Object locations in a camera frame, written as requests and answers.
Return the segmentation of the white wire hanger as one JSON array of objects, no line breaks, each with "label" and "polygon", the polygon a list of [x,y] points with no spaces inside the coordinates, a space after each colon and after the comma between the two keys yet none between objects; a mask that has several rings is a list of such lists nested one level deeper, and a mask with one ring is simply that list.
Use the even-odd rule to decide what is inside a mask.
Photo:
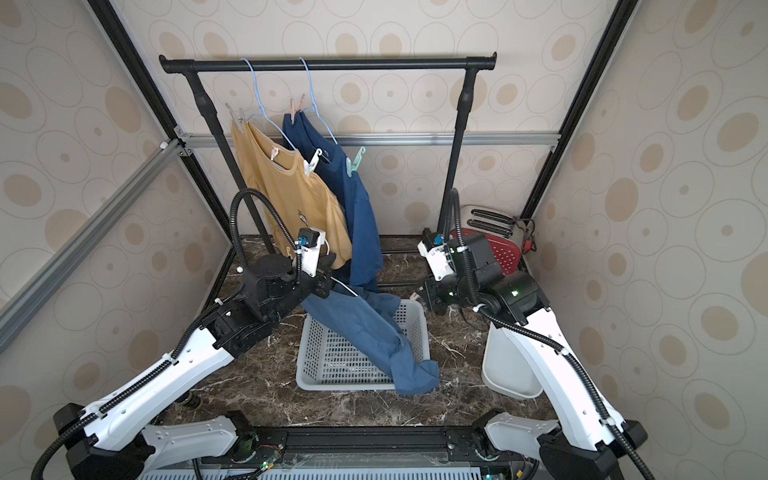
[{"label": "white wire hanger", "polygon": [[331,280],[333,282],[332,290],[334,292],[337,292],[337,293],[340,293],[340,294],[344,294],[344,295],[353,296],[353,297],[358,297],[359,296],[359,294],[352,287],[350,287],[349,285],[345,284],[341,280],[339,280],[339,279],[337,279],[335,277],[332,277]]}]

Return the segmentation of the slate blue t-shirt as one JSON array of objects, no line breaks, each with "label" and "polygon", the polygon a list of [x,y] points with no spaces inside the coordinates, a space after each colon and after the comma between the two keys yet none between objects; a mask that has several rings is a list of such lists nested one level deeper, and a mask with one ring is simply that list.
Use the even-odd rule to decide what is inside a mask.
[{"label": "slate blue t-shirt", "polygon": [[341,335],[394,382],[400,395],[428,393],[439,386],[439,366],[429,358],[416,361],[407,336],[394,320],[404,300],[388,293],[354,289],[353,297],[331,290],[326,299],[310,296],[302,307],[328,329]]}]

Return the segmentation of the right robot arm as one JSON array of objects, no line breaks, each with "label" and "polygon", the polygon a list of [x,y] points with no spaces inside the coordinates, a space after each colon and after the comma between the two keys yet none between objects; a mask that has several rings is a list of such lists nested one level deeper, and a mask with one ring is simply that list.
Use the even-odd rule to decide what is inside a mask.
[{"label": "right robot arm", "polygon": [[427,308],[437,315],[450,307],[470,309],[486,320],[486,363],[520,369],[557,415],[535,421],[490,412],[473,426],[478,456],[517,454],[555,479],[619,479],[619,460],[628,457],[643,478],[653,478],[638,452],[647,432],[601,393],[535,279],[520,270],[504,274],[487,237],[464,232],[457,189],[445,193],[444,212],[442,230],[425,230],[419,244],[431,270],[419,290]]}]

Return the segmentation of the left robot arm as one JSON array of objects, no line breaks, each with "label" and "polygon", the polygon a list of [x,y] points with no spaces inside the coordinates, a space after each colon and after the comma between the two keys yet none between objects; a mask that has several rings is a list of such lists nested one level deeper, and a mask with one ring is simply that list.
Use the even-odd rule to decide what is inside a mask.
[{"label": "left robot arm", "polygon": [[[238,227],[240,203],[260,200],[293,254],[269,254],[248,262]],[[186,328],[177,345],[137,377],[86,406],[70,403],[54,416],[57,438],[31,471],[41,479],[60,449],[76,479],[138,479],[162,465],[162,456],[187,445],[198,456],[220,456],[246,435],[229,416],[186,425],[180,435],[151,421],[212,373],[244,356],[269,337],[280,322],[308,297],[329,295],[336,259],[325,233],[301,225],[291,234],[262,192],[245,188],[233,198],[229,228],[242,282],[225,300],[207,307]]]}]

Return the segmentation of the light blue left hanger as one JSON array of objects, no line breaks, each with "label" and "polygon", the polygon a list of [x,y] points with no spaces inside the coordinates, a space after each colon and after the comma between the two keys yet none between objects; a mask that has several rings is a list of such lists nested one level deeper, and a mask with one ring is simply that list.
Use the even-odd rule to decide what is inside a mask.
[{"label": "light blue left hanger", "polygon": [[285,134],[285,132],[282,130],[282,128],[277,123],[275,123],[269,117],[269,115],[267,114],[266,108],[265,108],[265,106],[264,106],[264,104],[262,102],[260,91],[259,91],[258,76],[256,74],[256,71],[255,71],[252,63],[248,59],[246,59],[246,58],[241,58],[241,61],[245,63],[245,65],[248,67],[248,70],[251,73],[252,84],[253,84],[253,92],[254,92],[254,95],[256,97],[258,111],[259,111],[258,116],[264,118],[272,127],[274,127],[277,130],[277,132],[282,136],[283,140],[288,144],[288,146],[292,150],[296,150],[296,146],[291,141],[291,139]]}]

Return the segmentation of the red toaster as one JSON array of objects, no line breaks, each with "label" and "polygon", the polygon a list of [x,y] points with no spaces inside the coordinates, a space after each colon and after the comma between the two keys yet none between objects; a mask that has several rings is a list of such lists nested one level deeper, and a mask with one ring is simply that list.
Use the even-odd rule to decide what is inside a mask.
[{"label": "red toaster", "polygon": [[462,206],[460,215],[465,233],[483,233],[487,237],[505,275],[529,271],[524,255],[536,250],[536,223],[532,218],[478,205]]}]

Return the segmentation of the white plastic basket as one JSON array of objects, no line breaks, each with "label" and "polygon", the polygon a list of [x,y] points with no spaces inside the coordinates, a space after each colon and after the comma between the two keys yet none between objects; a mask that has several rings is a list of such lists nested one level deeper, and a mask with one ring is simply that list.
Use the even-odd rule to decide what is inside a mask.
[{"label": "white plastic basket", "polygon": [[[404,299],[394,320],[407,336],[414,359],[430,358],[427,321],[421,304]],[[306,391],[393,390],[394,382],[341,335],[305,318],[296,364],[296,383]]]}]

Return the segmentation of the tan yellow t-shirt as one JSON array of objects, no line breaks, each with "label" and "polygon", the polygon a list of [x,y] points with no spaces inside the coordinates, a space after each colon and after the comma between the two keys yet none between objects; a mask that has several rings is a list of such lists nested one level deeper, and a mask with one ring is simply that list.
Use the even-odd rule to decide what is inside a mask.
[{"label": "tan yellow t-shirt", "polygon": [[333,267],[344,266],[352,258],[344,214],[324,181],[304,172],[302,155],[274,143],[251,123],[233,126],[231,134],[246,185],[268,197],[292,236],[304,227],[323,230],[336,254]]}]

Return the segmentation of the white clothespin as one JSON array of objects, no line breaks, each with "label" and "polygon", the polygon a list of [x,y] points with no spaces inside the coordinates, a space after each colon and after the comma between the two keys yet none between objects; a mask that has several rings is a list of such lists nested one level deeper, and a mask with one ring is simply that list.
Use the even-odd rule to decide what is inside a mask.
[{"label": "white clothespin", "polygon": [[318,163],[322,159],[323,151],[318,148],[314,151],[311,159],[309,161],[304,160],[303,161],[303,171],[304,175],[309,177],[316,169]]}]

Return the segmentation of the dark blue t-shirt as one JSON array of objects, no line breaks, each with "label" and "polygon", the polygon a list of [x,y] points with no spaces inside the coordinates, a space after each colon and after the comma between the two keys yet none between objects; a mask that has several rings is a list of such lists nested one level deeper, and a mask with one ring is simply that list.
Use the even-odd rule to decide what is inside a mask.
[{"label": "dark blue t-shirt", "polygon": [[359,174],[347,173],[347,155],[342,147],[318,132],[304,112],[286,113],[282,130],[289,139],[287,145],[298,149],[306,159],[321,152],[314,172],[336,196],[344,213],[352,256],[337,277],[351,286],[376,292],[383,255],[373,208]]}]

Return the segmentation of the mint green clothespin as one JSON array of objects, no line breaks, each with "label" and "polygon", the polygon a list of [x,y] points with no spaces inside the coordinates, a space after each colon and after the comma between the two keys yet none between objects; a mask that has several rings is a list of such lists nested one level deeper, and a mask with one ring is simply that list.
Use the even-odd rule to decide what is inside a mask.
[{"label": "mint green clothespin", "polygon": [[352,177],[353,174],[358,170],[365,153],[366,147],[361,146],[353,158],[346,158],[346,174],[348,177]]}]

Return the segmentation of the clear grey clothespin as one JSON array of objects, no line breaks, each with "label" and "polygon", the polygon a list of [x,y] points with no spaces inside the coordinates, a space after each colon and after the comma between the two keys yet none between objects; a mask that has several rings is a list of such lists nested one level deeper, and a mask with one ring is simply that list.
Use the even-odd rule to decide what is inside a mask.
[{"label": "clear grey clothespin", "polygon": [[225,103],[225,106],[230,114],[230,117],[237,131],[243,134],[245,132],[245,124],[246,124],[245,111],[242,108],[235,109],[228,102]]}]

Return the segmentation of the salmon pink rear clothespin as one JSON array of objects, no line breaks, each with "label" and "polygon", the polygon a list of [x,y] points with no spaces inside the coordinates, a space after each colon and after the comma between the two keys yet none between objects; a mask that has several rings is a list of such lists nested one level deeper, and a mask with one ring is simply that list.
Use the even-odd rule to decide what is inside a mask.
[{"label": "salmon pink rear clothespin", "polygon": [[306,95],[302,94],[298,100],[290,100],[290,120],[294,124],[296,121],[296,115],[304,109]]}]

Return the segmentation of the black clothes rack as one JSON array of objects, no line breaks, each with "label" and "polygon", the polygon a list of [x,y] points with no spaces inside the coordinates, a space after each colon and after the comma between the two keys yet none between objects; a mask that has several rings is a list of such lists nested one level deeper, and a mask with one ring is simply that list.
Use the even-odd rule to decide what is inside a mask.
[{"label": "black clothes rack", "polygon": [[306,73],[313,71],[377,71],[377,70],[464,70],[464,80],[457,104],[457,116],[454,127],[454,135],[451,145],[448,171],[445,177],[444,192],[441,200],[441,210],[438,228],[444,229],[449,221],[449,193],[454,187],[454,180],[458,168],[458,160],[474,102],[474,89],[477,74],[483,70],[491,71],[495,68],[497,55],[470,56],[465,58],[361,58],[361,59],[310,59],[304,60],[170,60],[165,56],[159,57],[163,70],[168,74],[179,74],[186,78],[192,91],[199,113],[213,135],[220,153],[239,188],[247,186],[242,176],[235,155],[224,134],[218,112],[205,90],[199,78],[201,73],[210,72],[245,72],[247,70],[256,74],[258,72],[284,72],[303,70]]}]

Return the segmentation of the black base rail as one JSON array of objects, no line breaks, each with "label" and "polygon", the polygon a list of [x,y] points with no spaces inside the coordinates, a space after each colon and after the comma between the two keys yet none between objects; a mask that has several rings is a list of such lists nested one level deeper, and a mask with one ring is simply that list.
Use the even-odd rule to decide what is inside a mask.
[{"label": "black base rail", "polygon": [[217,463],[228,468],[228,479],[264,479],[274,467],[312,462],[326,469],[370,463],[393,470],[432,460],[523,479],[538,468],[554,479],[608,479],[617,465],[606,440],[577,447],[558,421],[528,420],[499,409],[471,425],[416,427],[255,427],[242,413],[229,412],[200,425],[150,425],[137,443],[145,472],[191,463],[197,479],[202,467]]}]

